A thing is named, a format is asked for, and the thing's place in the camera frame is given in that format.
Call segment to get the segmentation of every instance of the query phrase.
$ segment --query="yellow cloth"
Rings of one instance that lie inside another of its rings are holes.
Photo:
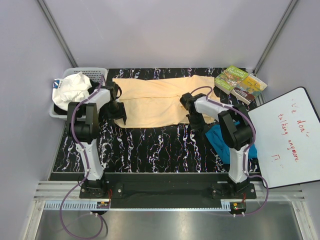
[[[159,80],[140,80],[134,78],[114,78],[122,89],[120,102],[124,103],[127,116],[126,125],[122,119],[115,123],[121,128],[157,128],[179,123],[189,123],[188,111],[180,103],[185,93],[202,86],[214,87],[214,77],[197,76],[168,78]],[[192,95],[207,94],[208,88],[199,89]],[[220,101],[213,92],[210,98]],[[206,123],[212,117],[204,115]]]

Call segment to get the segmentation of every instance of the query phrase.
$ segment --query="wall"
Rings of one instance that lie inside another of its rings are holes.
[[[2,0],[0,32],[0,239],[16,240],[59,142],[52,82],[70,64],[35,0]]]
[[[296,87],[307,89],[320,114],[320,1],[299,1],[267,57],[258,77],[268,84],[267,101]],[[320,236],[320,183],[303,186],[307,204]]]
[[[81,67],[253,69],[290,0],[46,0]]]

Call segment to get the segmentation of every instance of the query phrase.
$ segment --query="blue cloth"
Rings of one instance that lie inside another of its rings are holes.
[[[221,158],[224,164],[230,164],[230,151],[229,147],[226,145],[225,141],[222,138],[220,125],[216,124],[210,128],[208,132],[205,133],[206,138],[209,140],[213,146],[216,153]],[[257,149],[255,145],[252,145],[249,149],[249,159],[257,158]]]

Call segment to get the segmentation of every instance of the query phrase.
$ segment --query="book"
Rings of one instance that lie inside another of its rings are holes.
[[[229,66],[224,72],[214,79],[214,85],[230,94],[231,91],[241,83],[249,73],[243,71],[235,66]]]
[[[249,105],[266,87],[267,84],[250,74],[231,91],[231,94]]]

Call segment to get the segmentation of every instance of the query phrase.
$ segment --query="laundry basket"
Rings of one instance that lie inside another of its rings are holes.
[[[108,70],[105,68],[100,68],[100,67],[74,67],[74,68],[69,68],[64,71],[62,78],[64,79],[65,77],[72,75],[72,74],[77,74],[79,72],[82,72],[84,75],[86,75],[91,81],[95,83],[99,83],[101,79],[101,75],[104,76],[104,79],[107,79],[108,75]],[[67,120],[67,115],[59,115],[55,112],[54,110],[54,103],[52,103],[49,115],[53,118],[58,118],[58,119],[64,119]]]

